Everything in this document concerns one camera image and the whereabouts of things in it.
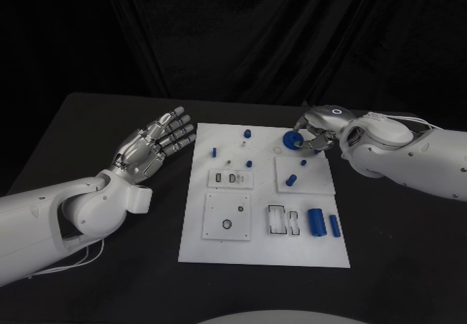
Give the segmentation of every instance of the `black table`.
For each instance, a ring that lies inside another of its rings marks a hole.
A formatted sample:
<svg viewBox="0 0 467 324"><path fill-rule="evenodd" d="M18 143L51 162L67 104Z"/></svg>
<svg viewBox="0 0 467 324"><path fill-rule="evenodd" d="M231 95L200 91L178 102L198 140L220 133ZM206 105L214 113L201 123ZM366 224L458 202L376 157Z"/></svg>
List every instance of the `black table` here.
<svg viewBox="0 0 467 324"><path fill-rule="evenodd" d="M273 127L291 127L306 109L71 94L10 194L97 174L129 132L178 105L194 124ZM197 323L295 309L368 323L465 323L465 203L363 177L335 148L327 157L351 268L178 263L191 156L193 145L144 183L149 212L128 215L93 263L0 288L1 320Z"/></svg>

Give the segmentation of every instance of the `robotic hand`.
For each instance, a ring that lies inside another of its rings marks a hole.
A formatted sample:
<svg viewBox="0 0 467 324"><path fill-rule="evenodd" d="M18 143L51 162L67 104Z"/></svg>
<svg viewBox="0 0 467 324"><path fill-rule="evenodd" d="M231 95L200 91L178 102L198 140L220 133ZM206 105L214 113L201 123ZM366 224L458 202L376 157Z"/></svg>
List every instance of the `robotic hand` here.
<svg viewBox="0 0 467 324"><path fill-rule="evenodd" d="M419 122L429 129L413 132L393 119ZM302 127L315 138L295 142L295 147L324 151L338 143L342 158L366 177L386 176L419 191L467 201L465 132L442 130L415 117L368 112L355 118L334 105L312 107L292 132Z"/></svg>
<svg viewBox="0 0 467 324"><path fill-rule="evenodd" d="M112 164L83 178L0 198L0 286L100 241L123 222L126 211L146 213L151 189L136 184L152 176L164 158L188 145L193 126L175 108L120 143ZM61 237L57 209L77 229Z"/></svg>

